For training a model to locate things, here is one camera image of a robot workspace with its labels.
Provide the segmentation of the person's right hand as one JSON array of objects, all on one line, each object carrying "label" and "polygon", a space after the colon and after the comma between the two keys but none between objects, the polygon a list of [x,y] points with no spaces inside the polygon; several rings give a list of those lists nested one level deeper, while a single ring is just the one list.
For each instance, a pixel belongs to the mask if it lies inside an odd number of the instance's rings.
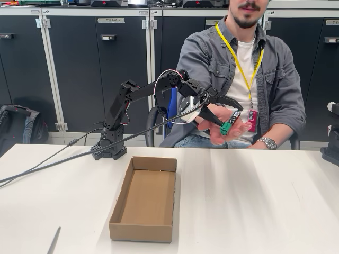
[{"label": "person's right hand", "polygon": [[[233,114],[233,111],[215,104],[209,104],[208,108],[222,122],[226,122]],[[252,126],[250,122],[243,122],[241,118],[238,118],[229,130],[228,134],[222,135],[220,132],[220,126],[199,116],[195,118],[195,121],[198,123],[198,129],[200,131],[207,129],[210,131],[210,141],[212,144],[223,144],[225,141],[237,139],[247,132]]]}]

